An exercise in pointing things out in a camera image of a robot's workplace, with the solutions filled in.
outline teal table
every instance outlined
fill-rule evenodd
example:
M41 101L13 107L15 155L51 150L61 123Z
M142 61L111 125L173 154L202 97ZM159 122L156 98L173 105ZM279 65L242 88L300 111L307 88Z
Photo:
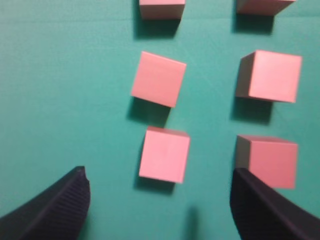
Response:
M240 58L304 57L297 103L234 98ZM320 4L235 17L232 0L187 0L180 22L140 20L134 0L0 0L0 215L85 165L80 240L239 240L229 208L237 134L299 144L296 188L320 217ZM130 96L141 51L187 63L176 108ZM148 125L191 136L185 181L137 177Z

